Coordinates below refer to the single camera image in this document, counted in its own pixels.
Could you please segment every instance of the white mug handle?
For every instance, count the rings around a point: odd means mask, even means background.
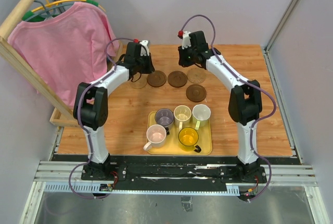
[[[183,129],[183,122],[181,121],[179,123],[179,128],[178,128],[178,132],[180,132]]]
[[[151,142],[147,142],[146,145],[144,146],[144,151],[148,151],[152,148]]]
[[[200,128],[200,121],[197,121],[195,129],[198,130]]]

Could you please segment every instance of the wooden clothing rack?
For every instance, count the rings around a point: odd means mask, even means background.
[[[16,69],[30,84],[44,95],[55,107],[50,121],[57,126],[77,126],[73,111],[56,95],[43,79],[30,67],[19,53],[7,42],[9,35],[21,21],[34,0],[20,0],[15,8],[0,26],[0,54]]]

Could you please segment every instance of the mug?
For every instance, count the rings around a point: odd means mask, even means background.
[[[147,129],[146,136],[148,142],[144,146],[144,150],[147,151],[152,147],[162,147],[167,137],[167,131],[161,125],[155,124]]]
[[[178,134],[178,139],[182,150],[201,152],[199,145],[196,145],[199,140],[199,134],[195,129],[183,128]]]
[[[173,112],[175,124],[178,126],[178,132],[183,129],[183,126],[188,126],[191,121],[191,109],[185,105],[177,106]]]
[[[207,124],[211,115],[210,108],[205,104],[198,104],[192,110],[192,119],[195,124],[195,129],[198,130]]]
[[[173,125],[174,117],[171,110],[162,108],[155,114],[155,122],[162,125],[166,129],[166,134],[170,134],[170,129]]]

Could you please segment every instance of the white wall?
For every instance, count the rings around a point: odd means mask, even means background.
[[[0,0],[0,23],[19,0]],[[0,57],[0,222],[18,223],[40,160],[55,139],[52,107]]]
[[[300,0],[271,50],[300,152],[333,221],[333,2]]]
[[[210,17],[216,43],[265,45],[291,0],[96,0],[107,10],[116,36],[149,39],[152,44],[179,44],[178,30],[194,14]],[[190,31],[212,29],[204,19]]]

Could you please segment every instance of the pink t-shirt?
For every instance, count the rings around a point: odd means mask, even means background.
[[[92,82],[107,71],[104,48],[114,33],[103,11],[75,2],[59,16],[42,22],[20,22],[8,43],[51,89],[73,107],[79,83]],[[115,41],[108,54],[115,56]]]

